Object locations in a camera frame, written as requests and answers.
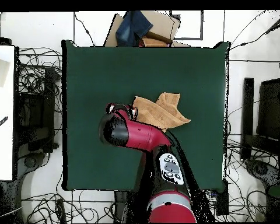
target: gray stripe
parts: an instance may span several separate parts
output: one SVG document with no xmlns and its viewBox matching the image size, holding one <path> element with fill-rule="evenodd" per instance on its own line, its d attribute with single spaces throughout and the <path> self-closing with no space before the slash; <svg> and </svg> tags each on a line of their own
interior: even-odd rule
<svg viewBox="0 0 280 224">
<path fill-rule="evenodd" d="M 167 202 L 171 202 L 172 204 L 179 204 L 191 210 L 191 204 L 189 200 L 187 200 L 184 196 L 179 194 L 162 194 L 151 200 L 148 207 L 151 205 L 152 210 L 164 205 Z"/>
</svg>

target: brown towel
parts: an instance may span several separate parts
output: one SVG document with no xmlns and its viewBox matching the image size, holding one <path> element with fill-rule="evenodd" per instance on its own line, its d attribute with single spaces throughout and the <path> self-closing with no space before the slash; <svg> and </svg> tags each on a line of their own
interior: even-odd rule
<svg viewBox="0 0 280 224">
<path fill-rule="evenodd" d="M 155 40 L 154 38 L 142 38 L 145 47 L 166 47 L 167 44 L 160 40 Z"/>
<path fill-rule="evenodd" d="M 180 94 L 162 93 L 156 103 L 136 96 L 133 106 L 138 109 L 137 121 L 159 127 L 164 132 L 169 128 L 178 127 L 190 120 L 177 109 Z"/>
</svg>

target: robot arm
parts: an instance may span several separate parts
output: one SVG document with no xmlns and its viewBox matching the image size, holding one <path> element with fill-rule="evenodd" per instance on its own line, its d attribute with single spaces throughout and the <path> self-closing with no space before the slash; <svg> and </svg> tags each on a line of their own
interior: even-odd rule
<svg viewBox="0 0 280 224">
<path fill-rule="evenodd" d="M 135 222 L 196 222 L 183 164 L 173 154 L 171 142 L 161 129 L 136 118 L 137 109 L 110 103 L 99 125 L 104 144 L 137 149 L 148 157 L 135 203 Z M 197 186 L 193 191 L 199 191 L 195 179 L 191 184 L 192 188 Z"/>
</svg>

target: white floor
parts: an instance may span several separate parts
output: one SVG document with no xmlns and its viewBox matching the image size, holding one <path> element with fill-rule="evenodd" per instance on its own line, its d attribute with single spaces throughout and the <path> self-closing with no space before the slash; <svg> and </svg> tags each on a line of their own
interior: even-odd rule
<svg viewBox="0 0 280 224">
<path fill-rule="evenodd" d="M 233 42 L 237 35 L 244 29 L 244 27 L 259 13 L 261 10 L 206 10 L 204 11 L 204 40 L 202 41 L 183 41 L 183 43 L 196 47 L 213 47 L 220 41 Z M 96 46 L 102 46 L 110 23 L 115 12 L 77 12 L 78 19 L 82 20 L 86 28 L 90 31 L 93 41 Z M 0 35 L 1 37 L 10 38 L 13 45 L 20 48 L 25 47 L 47 47 L 61 53 L 61 40 L 74 40 L 78 46 L 91 46 L 92 42 L 89 36 L 85 33 L 81 23 L 74 20 L 73 12 L 29 12 L 29 13 L 2 13 L 0 21 Z M 265 32 L 272 24 L 274 24 L 280 17 L 280 10 L 269 10 L 256 18 L 236 39 L 232 47 L 243 42 L 253 41 Z M 183 27 L 186 25 L 199 25 L 199 22 L 190 22 L 191 18 L 184 18 L 181 20 Z M 47 51 L 47 49 L 38 49 L 39 53 Z M 246 77 L 254 78 L 254 100 L 259 98 L 259 86 L 262 81 L 275 79 L 280 77 L 279 64 L 280 62 L 280 29 L 271 32 L 268 35 L 261 37 L 258 41 L 242 47 L 237 47 L 230 51 L 229 64 L 229 100 L 228 112 L 238 109 L 242 106 L 242 86 L 243 79 Z M 43 61 L 56 61 L 56 58 L 45 57 Z M 254 105 L 254 133 L 257 126 L 257 103 Z M 232 126 L 231 133 L 240 133 L 241 110 L 234 112 L 229 117 Z M 56 113 L 55 127 L 59 128 L 61 125 L 61 116 Z M 239 136 L 231 136 L 230 139 L 239 141 Z M 29 174 L 22 189 L 22 198 L 28 198 L 36 195 L 54 193 L 56 192 L 56 185 L 60 179 L 62 172 L 62 135 L 58 133 L 55 136 L 55 142 L 58 142 L 60 147 L 51 154 L 49 163 L 38 169 L 32 174 Z M 244 168 L 240 167 L 237 170 L 230 169 L 230 177 L 237 182 L 241 189 L 241 193 L 245 198 L 250 191 L 261 190 L 263 185 L 259 180 L 252 178 Z M 232 183 L 229 185 L 230 201 L 232 198 L 238 198 L 240 191 L 230 178 L 227 180 Z M 63 191 L 60 185 L 58 192 L 68 201 L 71 201 L 71 192 Z M 79 194 L 81 191 L 73 192 L 73 201 L 77 208 L 79 208 Z M 114 194 L 112 191 L 84 191 L 81 195 L 82 208 L 94 208 L 98 211 L 99 216 L 103 216 L 104 207 L 109 207 L 114 201 Z M 250 198 L 254 205 L 265 205 L 265 198 L 263 195 L 255 193 Z M 23 201 L 23 214 L 26 218 L 33 208 L 38 204 L 37 201 Z M 230 203 L 230 211 L 241 209 L 243 200 L 232 201 Z M 71 207 L 65 204 L 68 212 Z M 247 209 L 244 208 L 237 213 L 247 214 Z M 85 212 L 85 217 L 92 218 L 90 211 Z M 243 215 L 233 215 L 237 221 L 245 221 L 246 217 Z M 41 219 L 40 215 L 34 215 L 31 221 Z M 97 216 L 89 223 L 96 222 Z M 111 218 L 104 217 L 100 223 L 111 223 Z M 73 223 L 85 222 L 80 216 L 73 219 Z"/>
</svg>

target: dark green table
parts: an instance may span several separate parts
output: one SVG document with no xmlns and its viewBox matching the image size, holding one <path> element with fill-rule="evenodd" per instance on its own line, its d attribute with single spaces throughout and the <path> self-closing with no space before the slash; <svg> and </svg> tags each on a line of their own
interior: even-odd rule
<svg viewBox="0 0 280 224">
<path fill-rule="evenodd" d="M 103 145 L 98 125 L 109 102 L 155 102 L 180 93 L 191 122 L 172 129 L 201 189 L 222 188 L 226 49 L 75 47 L 62 41 L 64 187 L 131 190 L 141 152 Z"/>
</svg>

